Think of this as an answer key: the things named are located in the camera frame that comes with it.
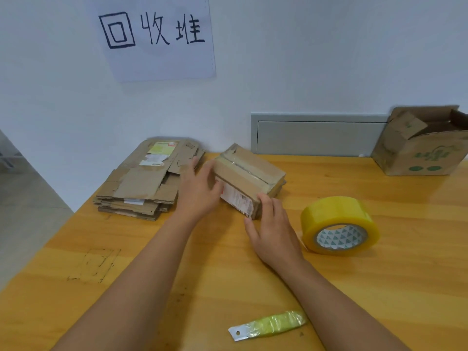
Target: yellow tape roll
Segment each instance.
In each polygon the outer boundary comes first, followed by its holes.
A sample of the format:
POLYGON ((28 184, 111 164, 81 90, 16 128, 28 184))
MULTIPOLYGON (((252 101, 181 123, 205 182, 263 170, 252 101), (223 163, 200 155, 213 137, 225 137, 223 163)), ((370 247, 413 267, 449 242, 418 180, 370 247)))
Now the yellow tape roll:
POLYGON ((370 248, 380 237, 377 226, 360 201, 327 197, 301 213, 302 241, 319 254, 349 256, 370 248))

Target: tiled floor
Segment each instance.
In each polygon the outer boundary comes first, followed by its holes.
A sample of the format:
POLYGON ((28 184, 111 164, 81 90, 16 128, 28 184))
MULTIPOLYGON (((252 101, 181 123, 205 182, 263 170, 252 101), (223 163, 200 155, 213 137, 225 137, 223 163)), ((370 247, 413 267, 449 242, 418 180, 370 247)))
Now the tiled floor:
POLYGON ((72 214, 34 170, 0 173, 0 290, 72 214))

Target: tabletop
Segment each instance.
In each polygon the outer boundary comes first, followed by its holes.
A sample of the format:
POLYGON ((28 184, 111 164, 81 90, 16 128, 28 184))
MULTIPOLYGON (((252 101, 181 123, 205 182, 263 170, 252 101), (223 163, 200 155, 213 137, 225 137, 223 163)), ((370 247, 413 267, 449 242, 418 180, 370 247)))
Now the tabletop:
MULTIPOLYGON (((466 349, 468 163, 451 176, 389 177, 370 158, 263 157, 286 172, 279 198, 296 231, 307 205, 333 195, 361 200, 379 227, 377 245, 356 256, 305 253, 328 280, 412 349, 466 349)), ((88 200, 0 294, 1 348, 51 348, 170 215, 148 222, 88 200)), ((300 305, 224 202, 194 230, 175 280, 150 349, 323 350, 310 323, 232 340, 229 327, 300 305)))

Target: cardboard box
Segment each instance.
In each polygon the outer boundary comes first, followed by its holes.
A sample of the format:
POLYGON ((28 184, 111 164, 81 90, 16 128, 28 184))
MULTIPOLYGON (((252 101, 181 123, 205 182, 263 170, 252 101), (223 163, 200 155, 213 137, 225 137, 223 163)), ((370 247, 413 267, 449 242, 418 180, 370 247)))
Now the cardboard box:
POLYGON ((372 158, 389 176, 450 174, 468 153, 468 128, 451 120, 457 109, 396 107, 372 158))
POLYGON ((181 167, 204 153, 191 139, 147 139, 110 173, 94 203, 101 212, 155 220, 176 201, 181 167))
POLYGON ((224 181, 221 198, 252 219, 262 213, 257 194, 275 197, 286 183, 284 171, 237 144, 215 159, 214 174, 224 181))

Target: forearm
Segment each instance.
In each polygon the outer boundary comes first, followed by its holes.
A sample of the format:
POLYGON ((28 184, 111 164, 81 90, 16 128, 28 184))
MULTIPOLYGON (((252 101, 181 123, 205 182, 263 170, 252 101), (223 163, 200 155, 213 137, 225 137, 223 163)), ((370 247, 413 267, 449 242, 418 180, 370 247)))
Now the forearm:
POLYGON ((138 350, 162 316, 196 222, 168 219, 54 350, 138 350))
POLYGON ((327 351, 409 350, 306 260, 278 273, 300 301, 327 351))

